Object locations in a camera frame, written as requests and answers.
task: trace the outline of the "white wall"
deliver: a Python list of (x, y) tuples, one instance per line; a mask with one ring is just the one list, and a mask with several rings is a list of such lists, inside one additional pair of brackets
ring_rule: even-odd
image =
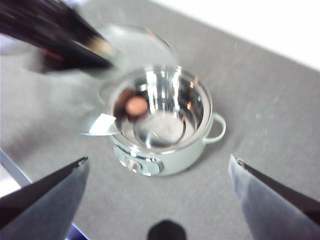
[(151, 0), (320, 71), (319, 0)]

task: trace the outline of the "gray felt mat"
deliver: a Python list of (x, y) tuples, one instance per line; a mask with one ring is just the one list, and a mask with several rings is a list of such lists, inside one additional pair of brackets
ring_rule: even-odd
[(227, 121), (224, 139), (189, 171), (137, 175), (118, 163), (107, 137), (47, 122), (37, 87), (42, 76), (26, 68), (30, 51), (1, 56), (1, 148), (33, 181), (89, 156), (74, 222), (92, 240), (145, 239), (163, 219), (183, 225), (189, 239), (251, 239), (228, 175), (230, 153), (320, 200), (319, 72), (146, 0), (91, 0), (81, 12), (94, 27), (117, 22), (160, 35), (208, 85)]

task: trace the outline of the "pot handle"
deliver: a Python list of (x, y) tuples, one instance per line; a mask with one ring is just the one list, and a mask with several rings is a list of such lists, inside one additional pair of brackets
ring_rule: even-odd
[(226, 120), (218, 113), (214, 112), (213, 113), (213, 121), (217, 121), (218, 123), (221, 124), (222, 126), (222, 131), (220, 133), (220, 135), (218, 136), (215, 136), (215, 137), (207, 137), (205, 136), (202, 140), (202, 142), (204, 144), (213, 144), (213, 143), (216, 143), (218, 142), (220, 139), (223, 138), (223, 136), (225, 135), (226, 133), (226, 129), (227, 129), (227, 124), (226, 124)]

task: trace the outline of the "black object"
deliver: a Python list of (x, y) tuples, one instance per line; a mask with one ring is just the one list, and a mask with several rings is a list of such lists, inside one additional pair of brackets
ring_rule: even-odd
[(43, 49), (62, 69), (111, 65), (86, 47), (105, 39), (60, 0), (1, 0), (0, 33)]
[(64, 240), (83, 196), (87, 158), (0, 199), (1, 240)]
[(320, 202), (233, 156), (229, 172), (254, 239), (320, 239)]
[(186, 232), (182, 226), (170, 220), (154, 225), (148, 233), (148, 240), (186, 240)]

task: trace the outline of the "egg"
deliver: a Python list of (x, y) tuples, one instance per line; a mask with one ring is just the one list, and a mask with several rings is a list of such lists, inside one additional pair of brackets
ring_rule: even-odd
[(125, 104), (125, 111), (133, 117), (141, 116), (147, 110), (148, 110), (148, 103), (141, 96), (134, 96), (130, 98)]

